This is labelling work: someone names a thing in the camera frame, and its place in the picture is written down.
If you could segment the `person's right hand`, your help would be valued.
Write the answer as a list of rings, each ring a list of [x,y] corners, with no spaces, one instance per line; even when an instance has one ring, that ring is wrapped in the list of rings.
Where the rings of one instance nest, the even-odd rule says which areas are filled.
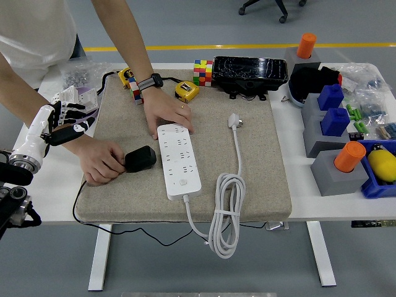
[[[99,186],[125,172],[124,151],[115,142],[88,138],[76,152],[86,182]]]

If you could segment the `person's left hand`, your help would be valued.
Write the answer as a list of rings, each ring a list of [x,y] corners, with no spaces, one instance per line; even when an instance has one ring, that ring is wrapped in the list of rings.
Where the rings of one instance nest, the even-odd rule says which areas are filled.
[[[192,125],[192,111],[187,104],[171,98],[157,87],[145,89],[142,94],[148,129],[154,140],[158,139],[157,123],[160,119],[180,124],[191,133],[195,132]]]

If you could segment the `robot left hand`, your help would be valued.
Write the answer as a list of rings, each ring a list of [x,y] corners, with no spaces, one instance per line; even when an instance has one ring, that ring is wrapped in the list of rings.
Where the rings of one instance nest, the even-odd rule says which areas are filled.
[[[24,144],[14,150],[11,163],[41,162],[48,146],[58,146],[77,139],[95,122],[85,114],[85,106],[56,101],[40,108],[32,121]]]

